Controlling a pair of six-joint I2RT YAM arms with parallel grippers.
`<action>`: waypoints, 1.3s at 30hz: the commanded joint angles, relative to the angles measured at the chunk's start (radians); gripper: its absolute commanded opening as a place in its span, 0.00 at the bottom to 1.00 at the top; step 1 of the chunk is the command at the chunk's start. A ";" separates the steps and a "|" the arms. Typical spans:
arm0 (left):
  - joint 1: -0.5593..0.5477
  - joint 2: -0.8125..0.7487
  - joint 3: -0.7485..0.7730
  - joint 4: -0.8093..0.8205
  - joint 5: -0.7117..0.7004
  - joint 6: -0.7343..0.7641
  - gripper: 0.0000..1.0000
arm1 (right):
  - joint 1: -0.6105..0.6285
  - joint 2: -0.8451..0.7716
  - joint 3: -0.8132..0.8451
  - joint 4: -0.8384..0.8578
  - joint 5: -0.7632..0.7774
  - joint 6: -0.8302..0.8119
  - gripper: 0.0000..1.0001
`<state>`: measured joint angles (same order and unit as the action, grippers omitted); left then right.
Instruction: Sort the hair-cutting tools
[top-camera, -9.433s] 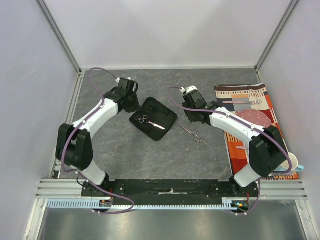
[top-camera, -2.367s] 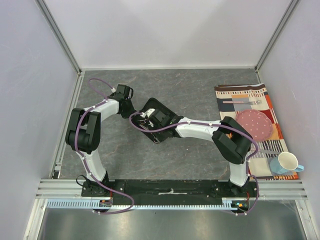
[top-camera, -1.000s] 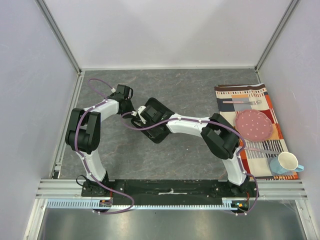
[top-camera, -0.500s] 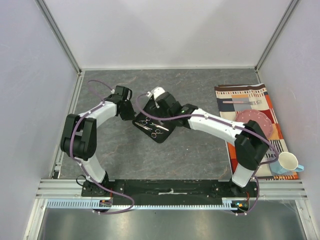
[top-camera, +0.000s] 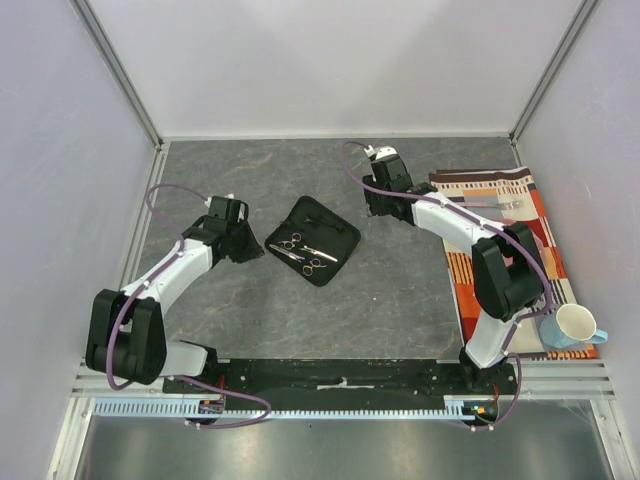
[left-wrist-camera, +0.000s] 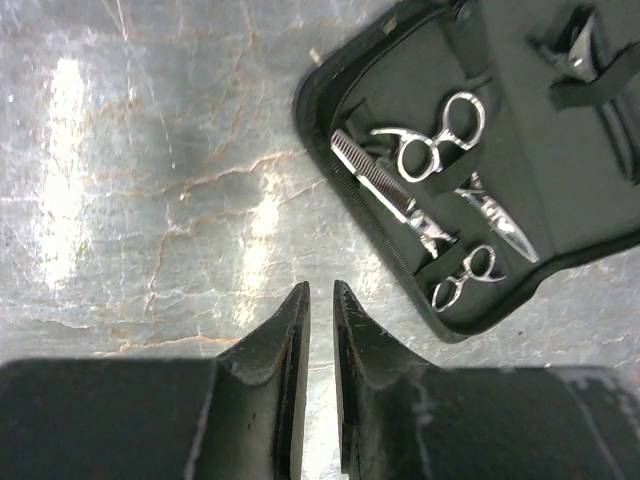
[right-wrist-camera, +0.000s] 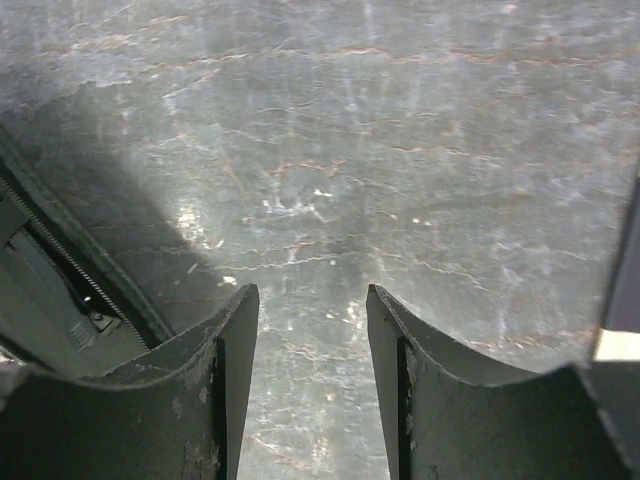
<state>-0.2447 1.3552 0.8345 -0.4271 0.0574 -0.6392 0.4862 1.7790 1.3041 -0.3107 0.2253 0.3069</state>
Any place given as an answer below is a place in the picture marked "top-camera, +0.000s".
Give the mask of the silver hair scissors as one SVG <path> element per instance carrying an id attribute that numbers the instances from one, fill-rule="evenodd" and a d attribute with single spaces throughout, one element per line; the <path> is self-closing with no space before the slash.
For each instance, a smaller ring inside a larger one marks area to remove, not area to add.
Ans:
<path id="1" fill-rule="evenodd" d="M 269 247 L 289 259 L 303 263 L 305 257 L 299 254 L 297 250 L 298 243 L 301 239 L 301 235 L 298 232 L 294 232 L 289 239 L 276 241 L 275 243 L 271 243 Z"/>

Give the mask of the black zippered tool case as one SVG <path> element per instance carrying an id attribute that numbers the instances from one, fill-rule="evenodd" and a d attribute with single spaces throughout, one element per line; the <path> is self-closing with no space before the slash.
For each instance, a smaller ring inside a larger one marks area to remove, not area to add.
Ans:
<path id="1" fill-rule="evenodd" d="M 307 214 L 319 214 L 326 217 L 333 217 L 343 223 L 345 231 L 338 234 L 325 227 L 314 227 L 309 224 L 305 224 L 304 219 Z M 305 257 L 305 260 L 309 259 L 310 255 L 299 250 L 303 245 L 328 253 L 336 257 L 338 262 L 328 263 L 327 267 L 315 270 L 311 277 L 306 277 L 302 273 L 303 263 L 289 259 L 269 247 L 271 243 L 289 239 L 294 232 L 298 232 L 302 237 L 301 241 L 298 243 L 297 250 L 299 254 Z M 346 264 L 356 250 L 360 240 L 361 233 L 355 226 L 341 218 L 316 199 L 310 196 L 301 196 L 296 201 L 287 217 L 264 241 L 264 247 L 268 252 L 274 254 L 280 261 L 299 274 L 304 280 L 310 282 L 316 287 L 324 287 Z"/>

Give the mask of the silver thinning scissors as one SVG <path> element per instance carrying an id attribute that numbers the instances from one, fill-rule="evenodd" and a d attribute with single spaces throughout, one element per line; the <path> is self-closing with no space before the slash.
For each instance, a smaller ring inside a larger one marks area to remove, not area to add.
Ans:
<path id="1" fill-rule="evenodd" d="M 315 270 L 327 267 L 328 263 L 338 262 L 336 257 L 307 245 L 301 246 L 299 250 L 310 255 L 309 259 L 303 261 L 302 273 L 306 277 L 311 277 Z"/>

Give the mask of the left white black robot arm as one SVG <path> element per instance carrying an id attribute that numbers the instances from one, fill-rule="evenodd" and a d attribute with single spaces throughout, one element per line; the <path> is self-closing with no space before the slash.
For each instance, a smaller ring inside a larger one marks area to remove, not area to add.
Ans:
<path id="1" fill-rule="evenodd" d="M 214 196 L 208 212 L 178 236 L 170 252 L 141 278 L 121 290 L 104 289 L 94 298 L 85 363 L 121 390 L 132 383 L 184 376 L 198 393 L 219 382 L 218 367 L 206 347 L 169 341 L 164 316 L 176 300 L 220 261 L 242 264 L 264 251 L 249 225 L 247 203 Z"/>

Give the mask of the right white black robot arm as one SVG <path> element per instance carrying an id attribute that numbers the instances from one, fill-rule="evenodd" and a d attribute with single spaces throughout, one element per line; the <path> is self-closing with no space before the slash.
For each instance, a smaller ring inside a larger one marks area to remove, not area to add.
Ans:
<path id="1" fill-rule="evenodd" d="M 427 183 L 415 184 L 392 147 L 366 146 L 372 173 L 362 177 L 374 216 L 392 216 L 438 235 L 471 260 L 472 283 L 480 313 L 460 352 L 458 381 L 467 392 L 483 392 L 507 356 L 507 347 L 526 310 L 550 298 L 533 233 L 528 225 L 489 220 Z"/>

